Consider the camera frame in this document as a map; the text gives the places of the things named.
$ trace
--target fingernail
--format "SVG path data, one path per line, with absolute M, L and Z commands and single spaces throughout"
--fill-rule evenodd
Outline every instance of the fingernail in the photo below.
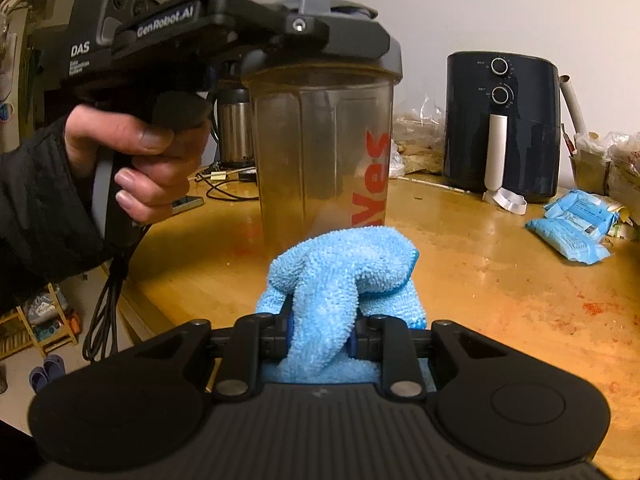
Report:
M 129 168 L 122 168 L 113 179 L 124 189 L 132 190 L 134 187 L 133 173 Z
M 174 140 L 171 130 L 157 130 L 147 128 L 142 134 L 140 145 L 147 150 L 164 150 Z
M 116 200 L 123 209 L 128 209 L 133 204 L 133 197 L 123 189 L 116 193 Z

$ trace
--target hand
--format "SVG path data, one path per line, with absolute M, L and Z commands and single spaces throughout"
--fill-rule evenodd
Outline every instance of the hand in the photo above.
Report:
M 171 216 L 171 202 L 189 190 L 187 177 L 198 169 L 210 124 L 174 134 L 127 115 L 79 105 L 66 120 L 65 146 L 76 181 L 91 178 L 99 146 L 133 155 L 133 168 L 115 176 L 122 188 L 116 200 L 137 222 L 150 224 Z

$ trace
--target screw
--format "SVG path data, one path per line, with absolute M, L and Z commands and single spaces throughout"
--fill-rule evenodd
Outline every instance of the screw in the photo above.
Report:
M 391 385 L 391 391 L 398 397 L 417 397 L 422 393 L 422 386 L 413 381 L 398 381 Z
M 216 391 L 225 397 L 237 397 L 244 394 L 248 389 L 248 384 L 238 379 L 227 379 L 220 381 L 216 385 Z
M 302 18 L 296 18 L 293 20 L 293 23 L 291 23 L 291 26 L 293 27 L 293 30 L 303 32 L 306 29 L 306 21 Z

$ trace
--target blue package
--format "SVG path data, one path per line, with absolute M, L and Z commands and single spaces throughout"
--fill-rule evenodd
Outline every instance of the blue package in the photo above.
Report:
M 545 217 L 530 220 L 525 227 L 572 262 L 594 264 L 609 256 L 598 242 L 618 220 L 599 197 L 573 189 L 545 205 Z

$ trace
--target blue slipper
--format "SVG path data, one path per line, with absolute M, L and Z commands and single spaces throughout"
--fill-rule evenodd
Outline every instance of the blue slipper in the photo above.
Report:
M 47 379 L 52 381 L 65 375 L 65 362 L 62 357 L 55 354 L 50 354 L 44 358 L 44 372 L 47 375 Z
M 39 393 L 41 389 L 43 389 L 47 384 L 49 384 L 49 379 L 47 378 L 46 373 L 44 372 L 44 368 L 42 366 L 36 366 L 29 373 L 29 384 L 33 388 L 33 391 Z

